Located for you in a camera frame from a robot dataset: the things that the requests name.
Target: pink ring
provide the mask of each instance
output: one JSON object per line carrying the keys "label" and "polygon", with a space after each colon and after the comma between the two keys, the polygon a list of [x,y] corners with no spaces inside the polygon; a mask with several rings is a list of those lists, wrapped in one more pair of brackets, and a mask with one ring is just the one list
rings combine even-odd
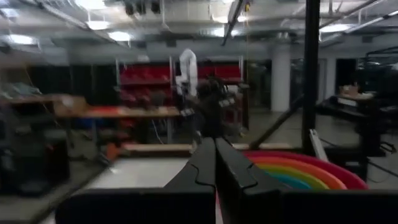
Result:
{"label": "pink ring", "polygon": [[351,173],[350,171],[341,168],[340,166],[334,165],[329,162],[323,162],[314,157],[305,156],[301,154],[291,153],[291,152],[270,152],[270,151],[246,151],[243,154],[248,157],[264,157],[264,156],[272,156],[272,157],[283,157],[288,159],[295,159],[297,161],[306,162],[311,165],[315,165],[340,179],[347,189],[357,189],[357,190],[365,190],[368,189],[366,183],[360,179],[357,175]]}

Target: fluorescent light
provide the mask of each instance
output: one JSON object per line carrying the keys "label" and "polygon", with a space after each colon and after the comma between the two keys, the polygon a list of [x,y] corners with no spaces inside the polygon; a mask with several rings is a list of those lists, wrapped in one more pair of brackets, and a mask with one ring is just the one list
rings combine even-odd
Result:
{"label": "fluorescent light", "polygon": [[[247,20],[246,16],[239,16],[238,17],[238,22],[244,22],[246,20]],[[213,21],[227,24],[228,23],[228,17],[227,16],[214,17]]]}
{"label": "fluorescent light", "polygon": [[110,25],[110,22],[107,21],[87,21],[88,27],[92,30],[103,30],[107,29]]}
{"label": "fluorescent light", "polygon": [[[211,32],[211,34],[213,34],[217,37],[224,37],[224,28],[215,29]],[[239,34],[239,32],[237,30],[232,30],[232,32],[231,32],[231,36],[236,36],[238,34]]]}
{"label": "fluorescent light", "polygon": [[30,44],[36,44],[37,40],[33,37],[29,37],[26,35],[18,35],[18,34],[10,34],[8,35],[8,40],[10,43],[13,44],[26,44],[26,45],[30,45]]}
{"label": "fluorescent light", "polygon": [[349,29],[349,30],[346,30],[345,33],[346,33],[346,34],[350,34],[350,33],[352,33],[352,32],[355,32],[355,31],[357,31],[357,30],[360,30],[360,29],[362,29],[362,28],[365,28],[365,27],[367,27],[367,26],[370,26],[370,25],[372,25],[372,24],[375,24],[375,23],[380,22],[380,21],[383,21],[383,20],[384,20],[383,17],[379,17],[379,18],[377,18],[377,19],[373,19],[372,21],[365,22],[364,24],[361,24],[361,25],[359,25],[359,26],[356,26],[356,27],[353,27],[353,28],[351,28],[351,29]]}
{"label": "fluorescent light", "polygon": [[0,6],[6,6],[8,4],[10,4],[8,0],[0,0]]}
{"label": "fluorescent light", "polygon": [[129,41],[131,40],[131,35],[126,32],[111,32],[108,34],[110,38],[114,39],[115,41]]}
{"label": "fluorescent light", "polygon": [[18,16],[18,12],[15,9],[10,9],[10,8],[2,8],[0,11],[7,17],[7,18],[13,18]]}
{"label": "fluorescent light", "polygon": [[388,14],[389,16],[396,16],[396,15],[398,15],[398,10],[396,10],[395,12],[392,12],[392,13],[390,13],[390,14]]}
{"label": "fluorescent light", "polygon": [[75,2],[87,10],[106,9],[104,0],[75,0]]}
{"label": "fluorescent light", "polygon": [[325,26],[324,28],[320,29],[319,31],[322,33],[329,33],[329,32],[343,32],[353,27],[352,24],[334,24],[330,26]]}

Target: white pillar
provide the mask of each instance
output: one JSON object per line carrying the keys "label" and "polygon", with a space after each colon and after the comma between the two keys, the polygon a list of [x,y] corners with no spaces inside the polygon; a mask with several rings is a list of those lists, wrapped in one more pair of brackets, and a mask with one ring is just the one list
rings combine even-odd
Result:
{"label": "white pillar", "polygon": [[290,106],[290,45],[272,49],[271,110],[285,112]]}
{"label": "white pillar", "polygon": [[325,98],[333,96],[336,92],[336,58],[326,58],[326,85]]}

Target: cardboard box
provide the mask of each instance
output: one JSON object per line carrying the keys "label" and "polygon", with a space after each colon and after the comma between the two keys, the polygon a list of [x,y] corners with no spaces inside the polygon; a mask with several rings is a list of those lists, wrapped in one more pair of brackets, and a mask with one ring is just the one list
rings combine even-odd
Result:
{"label": "cardboard box", "polygon": [[82,96],[62,95],[53,102],[54,113],[57,116],[71,116],[84,113],[87,108],[86,99]]}
{"label": "cardboard box", "polygon": [[350,86],[350,85],[341,86],[340,94],[348,96],[356,96],[358,95],[358,86]]}

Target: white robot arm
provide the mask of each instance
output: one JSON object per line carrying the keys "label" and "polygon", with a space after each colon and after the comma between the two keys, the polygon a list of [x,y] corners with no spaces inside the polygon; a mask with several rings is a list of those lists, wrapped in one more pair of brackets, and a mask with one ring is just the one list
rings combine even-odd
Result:
{"label": "white robot arm", "polygon": [[192,96],[197,95],[198,85],[198,66],[197,56],[190,49],[185,49],[180,55],[180,69],[181,76],[176,77],[177,92],[182,94],[182,84],[188,82],[189,94]]}

